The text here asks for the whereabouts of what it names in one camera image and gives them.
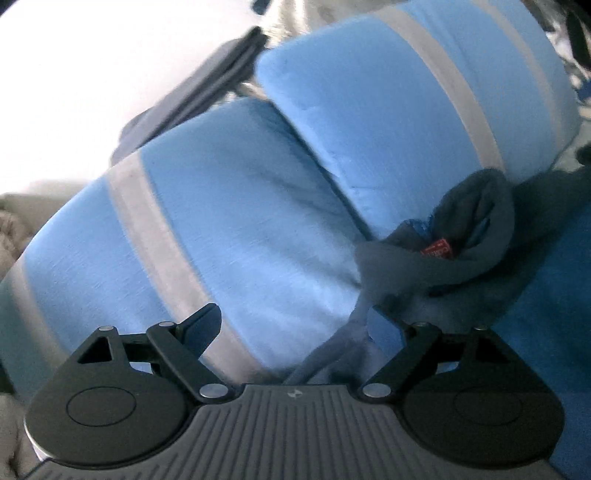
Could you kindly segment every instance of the metal rivet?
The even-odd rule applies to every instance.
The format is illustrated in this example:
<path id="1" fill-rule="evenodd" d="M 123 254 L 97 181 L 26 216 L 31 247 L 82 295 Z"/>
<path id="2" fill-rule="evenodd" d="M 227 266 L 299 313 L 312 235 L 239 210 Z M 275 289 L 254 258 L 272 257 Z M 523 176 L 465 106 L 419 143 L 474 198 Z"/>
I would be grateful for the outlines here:
<path id="1" fill-rule="evenodd" d="M 384 398 L 392 393 L 392 389 L 383 383 L 370 383 L 362 391 L 369 398 Z"/>
<path id="2" fill-rule="evenodd" d="M 204 398 L 222 398 L 228 394 L 229 390 L 226 385 L 221 383 L 210 383 L 204 385 L 199 389 L 199 394 Z"/>

